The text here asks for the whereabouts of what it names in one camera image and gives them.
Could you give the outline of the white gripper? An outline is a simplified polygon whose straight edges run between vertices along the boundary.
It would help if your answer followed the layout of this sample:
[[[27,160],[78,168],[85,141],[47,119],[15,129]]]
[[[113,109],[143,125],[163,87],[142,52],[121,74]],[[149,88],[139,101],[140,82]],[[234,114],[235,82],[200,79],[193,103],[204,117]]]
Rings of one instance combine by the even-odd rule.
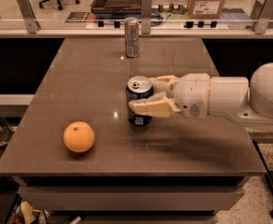
[[[154,95],[129,101],[129,108],[135,114],[169,118],[181,112],[187,119],[206,118],[211,82],[208,74],[188,74],[179,79],[166,75],[150,77],[149,80],[154,87]]]

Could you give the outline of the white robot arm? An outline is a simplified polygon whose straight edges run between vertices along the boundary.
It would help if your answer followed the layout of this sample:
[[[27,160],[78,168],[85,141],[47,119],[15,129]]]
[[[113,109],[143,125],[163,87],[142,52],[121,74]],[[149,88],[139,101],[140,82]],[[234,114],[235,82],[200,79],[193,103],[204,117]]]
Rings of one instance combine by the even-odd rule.
[[[229,119],[243,127],[273,132],[273,63],[257,68],[251,78],[187,74],[149,79],[154,95],[129,102],[139,115],[187,119]]]

